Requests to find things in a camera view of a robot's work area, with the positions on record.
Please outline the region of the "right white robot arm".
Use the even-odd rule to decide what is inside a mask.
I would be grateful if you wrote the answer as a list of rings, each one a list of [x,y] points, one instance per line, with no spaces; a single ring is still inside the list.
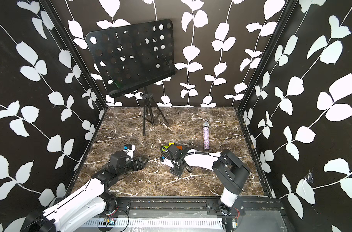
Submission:
[[[177,177],[185,170],[192,173],[192,167],[213,171],[224,186],[219,209],[225,215],[230,213],[250,175],[250,169],[233,152],[228,149],[215,153],[179,149],[173,144],[161,147],[160,151],[160,161],[170,166],[170,172]]]

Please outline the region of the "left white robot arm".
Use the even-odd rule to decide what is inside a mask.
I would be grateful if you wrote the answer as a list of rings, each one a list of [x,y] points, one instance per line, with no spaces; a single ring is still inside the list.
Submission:
[[[147,157],[133,157],[132,150],[117,151],[91,179],[76,192],[44,211],[27,215],[22,232],[73,232],[96,215],[111,216],[119,203],[109,189],[120,177],[145,168]]]

